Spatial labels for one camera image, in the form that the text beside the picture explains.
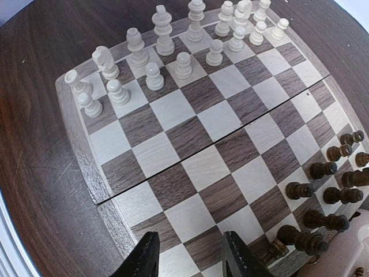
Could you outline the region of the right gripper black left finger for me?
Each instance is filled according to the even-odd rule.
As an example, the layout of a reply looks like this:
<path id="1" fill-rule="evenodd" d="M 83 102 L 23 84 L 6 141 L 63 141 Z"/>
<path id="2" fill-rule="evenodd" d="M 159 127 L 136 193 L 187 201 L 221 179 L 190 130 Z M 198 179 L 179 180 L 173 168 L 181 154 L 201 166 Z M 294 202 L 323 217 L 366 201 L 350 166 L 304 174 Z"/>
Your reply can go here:
<path id="1" fill-rule="evenodd" d="M 160 238 L 158 232 L 146 232 L 111 277 L 158 276 Z"/>

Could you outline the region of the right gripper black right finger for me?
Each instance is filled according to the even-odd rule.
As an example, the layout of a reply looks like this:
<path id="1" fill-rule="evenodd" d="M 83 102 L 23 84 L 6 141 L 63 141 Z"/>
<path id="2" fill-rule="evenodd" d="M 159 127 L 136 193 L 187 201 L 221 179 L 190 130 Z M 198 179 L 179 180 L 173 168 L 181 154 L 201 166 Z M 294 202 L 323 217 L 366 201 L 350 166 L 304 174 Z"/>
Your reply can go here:
<path id="1" fill-rule="evenodd" d="M 273 276 L 235 231 L 223 234 L 223 276 Z"/>

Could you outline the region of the dark pawn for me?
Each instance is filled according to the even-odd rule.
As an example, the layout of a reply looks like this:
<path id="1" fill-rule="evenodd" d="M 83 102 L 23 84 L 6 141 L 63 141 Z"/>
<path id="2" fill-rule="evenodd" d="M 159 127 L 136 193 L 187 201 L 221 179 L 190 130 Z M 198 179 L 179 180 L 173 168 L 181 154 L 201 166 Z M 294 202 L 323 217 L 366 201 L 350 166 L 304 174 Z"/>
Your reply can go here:
<path id="1" fill-rule="evenodd" d="M 352 146 L 354 143 L 360 143 L 365 138 L 364 132 L 362 130 L 358 130 L 350 133 L 345 133 L 340 136 L 340 143 L 341 144 L 349 144 Z"/>

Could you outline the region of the dark tall chess piece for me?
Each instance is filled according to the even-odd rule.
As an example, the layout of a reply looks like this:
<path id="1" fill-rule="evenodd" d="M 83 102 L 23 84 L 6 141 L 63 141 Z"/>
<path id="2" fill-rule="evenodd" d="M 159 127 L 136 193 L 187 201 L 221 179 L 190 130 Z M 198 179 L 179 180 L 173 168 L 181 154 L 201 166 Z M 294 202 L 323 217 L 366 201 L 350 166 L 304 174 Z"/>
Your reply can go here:
<path id="1" fill-rule="evenodd" d="M 329 214 L 325 216 L 316 210 L 309 210 L 305 213 L 303 224 L 311 229 L 326 227 L 327 230 L 335 230 L 339 233 L 349 229 L 349 220 L 345 215 Z"/>

